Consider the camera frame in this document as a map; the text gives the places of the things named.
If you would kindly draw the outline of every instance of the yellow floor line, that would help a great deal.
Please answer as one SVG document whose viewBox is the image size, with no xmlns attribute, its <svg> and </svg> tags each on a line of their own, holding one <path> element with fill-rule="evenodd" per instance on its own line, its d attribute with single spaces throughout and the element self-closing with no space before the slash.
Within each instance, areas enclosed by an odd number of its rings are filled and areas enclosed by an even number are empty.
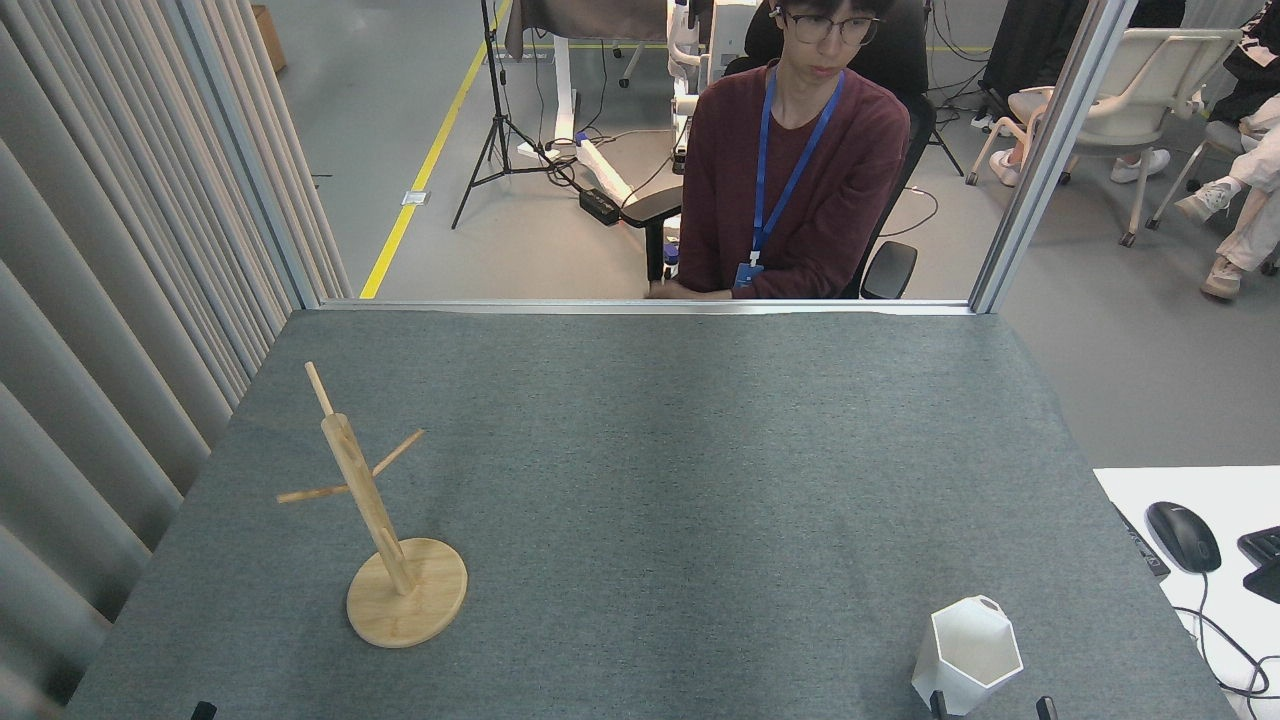
<svg viewBox="0 0 1280 720">
<path fill-rule="evenodd" d="M 504 0 L 502 8 L 498 9 L 497 24 L 502 24 L 502 18 L 507 14 L 508 8 L 511 8 L 511 0 Z M 476 56 L 471 60 L 471 67 L 467 69 L 466 77 L 462 78 L 462 85 L 458 86 L 458 91 L 453 95 L 449 111 L 445 113 L 444 122 L 440 124 L 439 132 L 435 133 L 435 141 L 431 142 L 431 149 L 428 151 L 426 159 L 422 160 L 422 168 L 419 169 L 417 177 L 413 178 L 413 187 L 411 190 L 420 192 L 426 187 L 426 181 L 430 179 L 436 160 L 440 159 L 444 142 L 453 131 L 453 123 L 458 119 L 458 110 L 462 109 L 462 101 L 466 100 L 467 92 L 471 91 L 471 85 L 475 82 L 476 73 L 480 72 L 484 59 L 485 47 L 480 45 L 480 49 L 476 50 Z M 383 251 L 378 254 L 378 261 L 374 263 L 374 269 L 370 270 L 369 279 L 365 281 L 365 288 L 360 291 L 361 300 L 378 297 L 378 290 L 381 288 L 387 270 L 390 269 L 396 251 L 399 250 L 401 240 L 404 237 L 404 231 L 408 229 L 408 222 L 413 219 L 415 209 L 417 209 L 417 205 L 404 205 L 401 208 L 399 217 L 396 218 L 396 224 L 392 225 L 392 232 L 387 236 L 387 242 L 383 245 Z"/>
</svg>

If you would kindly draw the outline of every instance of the id badge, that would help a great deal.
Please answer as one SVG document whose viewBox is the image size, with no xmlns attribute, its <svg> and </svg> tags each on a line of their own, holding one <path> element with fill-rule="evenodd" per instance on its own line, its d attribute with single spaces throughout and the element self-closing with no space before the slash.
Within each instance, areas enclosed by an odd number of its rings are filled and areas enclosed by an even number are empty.
<svg viewBox="0 0 1280 720">
<path fill-rule="evenodd" d="M 762 270 L 764 270 L 764 265 L 755 265 L 753 268 L 750 263 L 739 263 L 737 277 L 733 278 L 733 287 L 746 287 L 751 284 L 751 281 L 754 281 L 755 275 L 760 274 Z"/>
</svg>

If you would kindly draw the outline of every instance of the brown fabric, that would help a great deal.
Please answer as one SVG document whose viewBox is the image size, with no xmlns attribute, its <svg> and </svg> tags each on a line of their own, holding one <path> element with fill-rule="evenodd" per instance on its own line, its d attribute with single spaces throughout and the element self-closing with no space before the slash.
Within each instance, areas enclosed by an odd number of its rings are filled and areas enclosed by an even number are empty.
<svg viewBox="0 0 1280 720">
<path fill-rule="evenodd" d="M 666 0 L 513 0 L 507 53 L 525 54 L 524 32 L 538 28 L 561 37 L 667 42 Z"/>
</svg>

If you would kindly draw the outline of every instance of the tripod stand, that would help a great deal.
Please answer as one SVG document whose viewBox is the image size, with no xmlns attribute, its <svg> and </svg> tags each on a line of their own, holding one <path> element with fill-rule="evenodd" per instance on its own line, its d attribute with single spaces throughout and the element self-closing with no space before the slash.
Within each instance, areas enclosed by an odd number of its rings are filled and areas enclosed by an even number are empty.
<svg viewBox="0 0 1280 720">
<path fill-rule="evenodd" d="M 486 182 L 492 182 L 507 176 L 547 172 L 545 168 L 511 167 L 511 149 L 508 147 L 508 143 L 512 135 L 520 137 L 526 143 L 529 143 L 529 146 L 534 149 L 534 152 L 538 154 L 538 158 L 543 163 L 547 163 L 548 165 L 552 164 L 550 159 L 547 158 L 547 154 L 543 151 L 541 146 L 538 142 L 530 140 L 527 135 L 521 132 L 520 128 L 516 127 L 516 123 L 511 122 L 511 118 L 502 109 L 502 101 L 498 97 L 498 70 L 497 68 L 494 68 L 497 60 L 493 53 L 493 41 L 494 36 L 498 32 L 498 28 L 492 27 L 489 24 L 490 19 L 489 19 L 488 0 L 480 0 L 480 15 L 484 18 L 484 49 L 485 49 L 485 55 L 489 60 L 489 86 L 493 88 L 493 124 L 489 127 L 489 136 L 484 141 L 484 147 L 480 149 L 480 156 L 476 158 L 476 167 L 474 170 L 471 170 L 471 179 L 467 182 L 467 190 L 462 193 L 462 202 L 458 204 L 458 211 L 453 215 L 453 224 L 449 225 L 449 229 L 458 228 L 458 218 L 462 217 L 462 209 L 466 208 L 467 197 L 471 196 L 472 188 L 480 187 Z M 506 85 L 506 78 L 503 78 L 503 85 Z M 502 169 L 486 177 L 476 179 L 476 177 L 480 174 L 480 165 L 484 164 L 485 158 L 493 155 L 494 149 L 498 150 L 498 156 L 502 159 Z"/>
<path fill-rule="evenodd" d="M 924 0 L 924 37 L 929 36 L 929 15 L 933 14 L 933 0 Z M 951 149 L 947 147 L 947 141 L 942 140 L 942 135 L 938 132 L 937 122 L 933 123 L 933 137 L 929 140 L 929 145 L 936 145 L 947 154 L 947 160 L 951 160 L 951 167 L 956 169 L 960 177 L 964 177 L 964 170 L 960 169 L 960 163 L 956 161 L 956 156 L 951 154 Z"/>
</svg>

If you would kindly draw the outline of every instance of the cardboard box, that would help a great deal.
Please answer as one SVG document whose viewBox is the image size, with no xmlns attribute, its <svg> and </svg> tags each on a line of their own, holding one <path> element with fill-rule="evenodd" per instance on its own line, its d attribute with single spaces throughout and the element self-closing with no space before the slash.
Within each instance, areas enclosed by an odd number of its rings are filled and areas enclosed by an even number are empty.
<svg viewBox="0 0 1280 720">
<path fill-rule="evenodd" d="M 257 29 L 262 33 L 262 42 L 266 44 L 266 56 L 271 59 L 271 69 L 280 72 L 284 69 L 284 50 L 280 49 L 280 36 L 275 35 L 271 13 L 266 5 L 253 5 L 252 8 L 253 18 L 257 19 Z"/>
</svg>

